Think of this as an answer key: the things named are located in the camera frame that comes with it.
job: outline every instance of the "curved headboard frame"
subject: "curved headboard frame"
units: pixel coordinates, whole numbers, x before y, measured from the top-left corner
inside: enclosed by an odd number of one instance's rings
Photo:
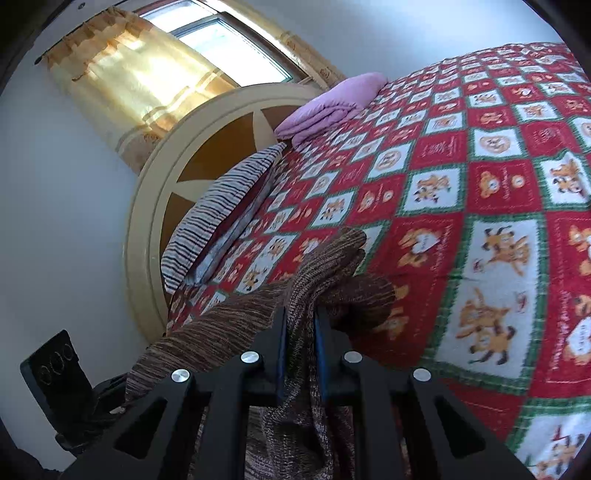
[[[275,144],[277,139],[263,111],[299,107],[320,93],[315,87],[292,83],[253,85],[224,93],[183,118],[152,152],[131,200],[124,243],[127,298],[138,328],[149,342],[161,337],[167,322],[160,243],[168,201],[174,192],[195,202],[212,181],[179,182],[187,163],[212,135],[249,114],[256,149]]]

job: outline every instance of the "window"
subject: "window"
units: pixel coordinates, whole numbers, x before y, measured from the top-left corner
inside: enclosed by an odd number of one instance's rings
[[[141,16],[198,51],[238,85],[299,82],[295,63],[227,12],[196,0],[157,2]]]

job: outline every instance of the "silver screw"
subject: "silver screw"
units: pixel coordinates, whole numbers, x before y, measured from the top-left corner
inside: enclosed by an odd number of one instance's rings
[[[242,360],[246,364],[253,364],[253,363],[258,362],[259,354],[256,352],[252,352],[252,351],[244,352],[240,356],[240,360]]]
[[[431,372],[426,368],[417,368],[413,372],[413,377],[419,380],[419,382],[428,382],[431,380]]]
[[[173,381],[175,381],[176,383],[183,383],[189,379],[191,374],[187,370],[185,370],[184,368],[179,368],[178,370],[175,370],[173,372],[173,374],[170,376],[173,378]]]
[[[345,354],[345,361],[350,364],[358,364],[361,360],[363,360],[363,355],[355,350],[351,350]]]

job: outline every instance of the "folded pink blanket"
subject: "folded pink blanket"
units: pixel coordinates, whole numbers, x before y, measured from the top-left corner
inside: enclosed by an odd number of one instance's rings
[[[364,73],[343,80],[283,120],[275,135],[291,138],[297,148],[304,141],[352,119],[371,103],[387,81],[382,73]]]

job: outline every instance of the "yellow curtain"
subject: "yellow curtain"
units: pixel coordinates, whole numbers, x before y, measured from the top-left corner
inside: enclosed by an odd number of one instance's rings
[[[136,173],[181,118],[238,87],[180,40],[115,7],[65,36],[46,60],[57,84]]]
[[[258,30],[259,33],[267,33],[265,35],[267,40],[275,44],[277,48],[304,70],[323,90],[328,90],[346,79],[346,76],[339,69],[298,35],[288,30],[283,30],[279,25],[263,16],[246,2],[242,0],[213,0],[210,3],[215,8],[223,9],[234,17],[237,17],[251,28]]]

